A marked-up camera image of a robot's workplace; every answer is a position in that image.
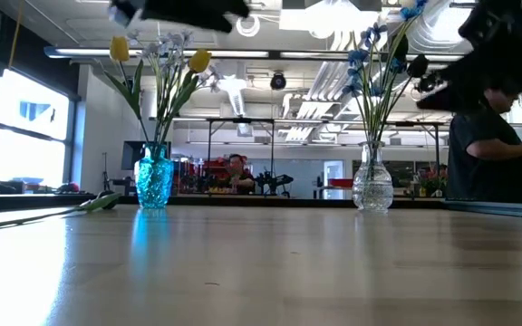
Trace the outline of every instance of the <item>door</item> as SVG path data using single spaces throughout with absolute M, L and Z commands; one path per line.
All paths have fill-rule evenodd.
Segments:
M 343 178 L 343 161 L 332 160 L 324 162 L 324 186 L 329 187 L 329 180 L 332 178 Z M 324 199 L 343 199 L 341 189 L 324 190 Z

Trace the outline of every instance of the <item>vase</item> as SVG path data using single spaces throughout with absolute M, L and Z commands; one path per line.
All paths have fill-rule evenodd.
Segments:
M 166 146 L 148 145 L 144 158 L 134 164 L 136 193 L 142 208 L 164 208 L 169 202 L 174 164 L 166 158 Z
M 381 141 L 361 143 L 362 164 L 353 177 L 353 203 L 360 210 L 385 213 L 392 204 L 392 176 L 382 162 Z

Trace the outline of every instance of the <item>person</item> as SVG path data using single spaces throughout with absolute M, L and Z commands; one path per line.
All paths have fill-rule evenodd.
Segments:
M 452 119 L 449 199 L 522 203 L 522 141 L 500 116 L 517 98 L 490 86 L 476 110 Z
M 248 171 L 244 170 L 245 158 L 238 154 L 233 154 L 229 158 L 229 166 L 234 175 L 229 180 L 230 186 L 237 186 L 239 195 L 248 195 L 255 192 L 255 181 Z

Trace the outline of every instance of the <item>wooden table surface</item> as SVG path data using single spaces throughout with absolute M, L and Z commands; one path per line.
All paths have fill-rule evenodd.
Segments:
M 40 324 L 522 326 L 522 218 L 118 206 L 0 229 L 0 325 Z

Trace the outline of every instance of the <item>dark shirt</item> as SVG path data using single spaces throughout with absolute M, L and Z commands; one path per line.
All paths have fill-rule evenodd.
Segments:
M 255 192 L 255 179 L 253 176 L 248 172 L 243 172 L 243 174 L 239 177 L 239 180 L 247 180 L 250 179 L 253 181 L 252 187 L 243 187 L 243 186 L 237 186 L 237 193 L 239 195 L 248 195 L 250 192 Z M 231 178 L 227 179 L 226 187 L 232 187 L 231 185 Z
M 483 160 L 467 153 L 467 147 L 479 140 L 521 144 L 515 130 L 500 115 L 481 106 L 474 113 L 458 114 L 450 123 L 448 198 L 522 203 L 522 158 Z

